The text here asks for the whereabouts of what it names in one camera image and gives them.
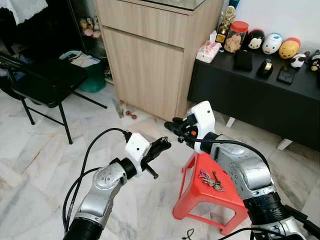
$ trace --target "wall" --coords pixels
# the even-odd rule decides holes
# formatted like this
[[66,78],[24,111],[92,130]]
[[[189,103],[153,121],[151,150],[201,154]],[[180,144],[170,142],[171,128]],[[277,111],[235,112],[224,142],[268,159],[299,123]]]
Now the wall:
[[300,52],[320,49],[320,0],[240,0],[235,19],[265,34],[300,39]]

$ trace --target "cabinet door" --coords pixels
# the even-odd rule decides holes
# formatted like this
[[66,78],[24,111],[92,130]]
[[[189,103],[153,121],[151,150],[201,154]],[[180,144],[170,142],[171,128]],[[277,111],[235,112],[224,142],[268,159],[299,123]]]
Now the cabinet door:
[[183,51],[160,42],[104,28],[118,97],[165,120],[175,116]]

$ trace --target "yellow toy figure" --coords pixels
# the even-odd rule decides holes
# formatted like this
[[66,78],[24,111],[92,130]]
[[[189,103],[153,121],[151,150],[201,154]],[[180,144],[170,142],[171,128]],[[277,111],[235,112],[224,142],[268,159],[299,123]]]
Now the yellow toy figure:
[[289,37],[285,40],[280,48],[279,55],[282,59],[290,59],[293,58],[299,51],[300,48],[300,40],[295,37]]

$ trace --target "black folding chair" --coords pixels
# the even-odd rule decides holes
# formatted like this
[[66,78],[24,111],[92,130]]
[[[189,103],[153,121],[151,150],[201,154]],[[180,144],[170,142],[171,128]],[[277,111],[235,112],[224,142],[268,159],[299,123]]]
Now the black folding chair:
[[[75,89],[86,80],[88,75],[85,69],[73,65],[68,61],[52,59],[29,65],[12,56],[0,53],[0,63],[8,69],[11,88],[20,96],[20,100],[31,124],[34,125],[35,122],[29,110],[64,126],[70,144],[73,142],[62,107],[62,101],[64,99],[70,94],[74,94],[105,109],[107,108],[107,106],[75,91]],[[25,75],[21,79],[16,80],[14,72],[23,72]],[[58,106],[63,123],[27,106],[25,98],[49,108]]]

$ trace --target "chair leg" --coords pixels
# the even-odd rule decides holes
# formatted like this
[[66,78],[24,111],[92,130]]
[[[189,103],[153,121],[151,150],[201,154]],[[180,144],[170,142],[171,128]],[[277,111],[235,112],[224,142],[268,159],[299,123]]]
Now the chair leg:
[[69,140],[69,144],[72,144],[73,142],[72,142],[72,139],[71,139],[71,136],[70,136],[70,132],[69,132],[69,128],[68,128],[65,112],[64,112],[64,109],[62,107],[61,102],[59,102],[58,106],[59,106],[59,110],[60,110],[60,113],[61,113],[63,125],[64,125],[64,128],[65,128],[65,132],[66,132],[66,135],[67,135],[68,140]]
[[20,100],[21,100],[21,102],[22,102],[22,105],[23,105],[23,107],[24,107],[24,110],[26,111],[26,114],[27,114],[28,117],[29,117],[29,120],[30,120],[31,124],[32,124],[32,125],[35,125],[35,121],[33,120],[32,116],[31,116],[31,113],[30,113],[30,111],[29,111],[29,108],[28,108],[28,106],[27,106],[27,104],[26,104],[25,99],[23,99],[23,98],[21,97]]
[[73,91],[72,93],[73,93],[74,95],[80,97],[80,98],[83,98],[83,99],[91,102],[91,103],[94,103],[94,104],[96,104],[96,105],[98,105],[98,106],[100,106],[100,107],[103,107],[104,109],[107,109],[107,108],[108,108],[106,105],[103,105],[103,104],[101,104],[101,103],[99,103],[99,102],[97,102],[97,101],[95,101],[95,100],[92,100],[91,98],[88,98],[88,97],[86,97],[86,96],[84,96],[84,95],[82,95],[82,94],[80,94],[80,93],[78,93],[78,92]]

